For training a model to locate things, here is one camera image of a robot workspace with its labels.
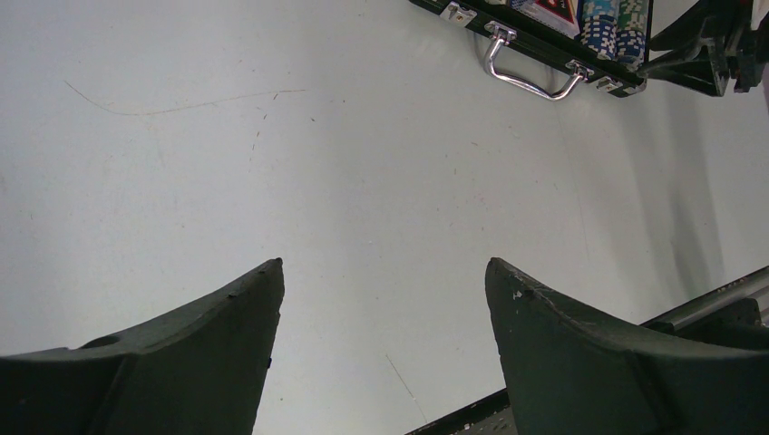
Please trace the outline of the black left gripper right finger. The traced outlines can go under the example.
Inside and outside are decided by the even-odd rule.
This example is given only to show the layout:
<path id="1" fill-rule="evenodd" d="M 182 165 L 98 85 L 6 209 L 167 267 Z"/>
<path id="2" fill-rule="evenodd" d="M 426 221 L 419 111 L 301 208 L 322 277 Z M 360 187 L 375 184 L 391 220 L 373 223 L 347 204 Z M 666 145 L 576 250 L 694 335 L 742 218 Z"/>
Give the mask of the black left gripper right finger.
<path id="1" fill-rule="evenodd" d="M 643 324 L 494 258 L 485 294 L 520 434 L 765 434 L 768 272 Z"/>

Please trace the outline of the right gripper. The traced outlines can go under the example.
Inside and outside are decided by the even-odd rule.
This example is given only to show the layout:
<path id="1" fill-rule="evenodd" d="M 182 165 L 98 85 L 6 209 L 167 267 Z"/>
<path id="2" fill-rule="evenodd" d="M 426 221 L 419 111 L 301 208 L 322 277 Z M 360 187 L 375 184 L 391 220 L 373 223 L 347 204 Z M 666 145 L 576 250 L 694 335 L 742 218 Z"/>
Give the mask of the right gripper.
<path id="1" fill-rule="evenodd" d="M 758 87 L 768 64 L 767 1 L 697 1 L 647 42 L 661 54 L 637 76 L 722 97 L 730 78 L 734 92 Z"/>

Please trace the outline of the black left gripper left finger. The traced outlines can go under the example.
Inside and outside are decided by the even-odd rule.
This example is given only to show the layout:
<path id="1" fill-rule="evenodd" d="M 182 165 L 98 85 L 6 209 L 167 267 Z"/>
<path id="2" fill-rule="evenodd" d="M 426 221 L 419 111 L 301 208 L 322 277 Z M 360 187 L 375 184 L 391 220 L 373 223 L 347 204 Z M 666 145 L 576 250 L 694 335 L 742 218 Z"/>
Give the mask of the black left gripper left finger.
<path id="1" fill-rule="evenodd" d="M 76 348 L 1 360 L 4 434 L 249 434 L 285 294 L 268 260 L 208 295 Z"/>

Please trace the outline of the black poker set case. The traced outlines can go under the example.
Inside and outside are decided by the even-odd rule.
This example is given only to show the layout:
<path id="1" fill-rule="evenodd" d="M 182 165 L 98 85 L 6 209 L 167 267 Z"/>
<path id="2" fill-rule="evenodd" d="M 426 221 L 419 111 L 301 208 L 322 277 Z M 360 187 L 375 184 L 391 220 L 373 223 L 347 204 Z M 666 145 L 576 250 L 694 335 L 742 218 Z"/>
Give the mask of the black poker set case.
<path id="1" fill-rule="evenodd" d="M 583 82 L 594 83 L 618 98 L 646 89 L 646 79 L 618 62 L 600 57 L 577 37 L 526 14 L 522 6 L 515 8 L 512 1 L 414 1 L 413 4 L 487 39 L 489 44 L 479 57 L 487 75 L 545 100 L 564 100 Z M 559 90 L 549 92 L 534 82 L 498 68 L 497 58 L 505 49 L 566 73 L 569 78 Z"/>

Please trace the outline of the blue playing card deck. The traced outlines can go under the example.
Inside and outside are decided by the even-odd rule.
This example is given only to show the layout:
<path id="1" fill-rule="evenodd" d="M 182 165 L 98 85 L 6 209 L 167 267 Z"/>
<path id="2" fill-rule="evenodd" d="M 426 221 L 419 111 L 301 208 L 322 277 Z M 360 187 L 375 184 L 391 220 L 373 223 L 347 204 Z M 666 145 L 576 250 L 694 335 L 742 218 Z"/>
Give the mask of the blue playing card deck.
<path id="1" fill-rule="evenodd" d="M 573 38 L 579 34 L 577 7 L 570 0 L 510 0 L 512 9 Z"/>

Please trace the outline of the all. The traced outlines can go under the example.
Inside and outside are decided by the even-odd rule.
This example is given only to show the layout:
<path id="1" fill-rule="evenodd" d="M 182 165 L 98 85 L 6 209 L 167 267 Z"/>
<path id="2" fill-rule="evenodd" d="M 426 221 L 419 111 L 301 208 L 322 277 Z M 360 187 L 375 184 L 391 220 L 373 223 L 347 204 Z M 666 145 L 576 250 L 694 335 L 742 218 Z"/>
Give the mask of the all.
<path id="1" fill-rule="evenodd" d="M 576 24 L 577 7 L 571 0 L 534 0 L 533 10 L 542 22 Z"/>

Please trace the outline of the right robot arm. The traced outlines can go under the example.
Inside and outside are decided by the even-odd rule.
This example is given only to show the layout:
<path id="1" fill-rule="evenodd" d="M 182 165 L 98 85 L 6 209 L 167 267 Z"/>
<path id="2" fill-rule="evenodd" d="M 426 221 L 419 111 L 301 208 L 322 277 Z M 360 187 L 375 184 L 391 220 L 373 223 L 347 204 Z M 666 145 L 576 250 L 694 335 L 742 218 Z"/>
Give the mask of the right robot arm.
<path id="1" fill-rule="evenodd" d="M 746 92 L 768 60 L 768 7 L 699 1 L 651 35 L 647 1 L 584 2 L 580 40 L 644 77 Z M 506 387 L 422 427 L 467 434 L 765 434 L 768 272 L 643 324 L 494 258 L 485 294 Z"/>

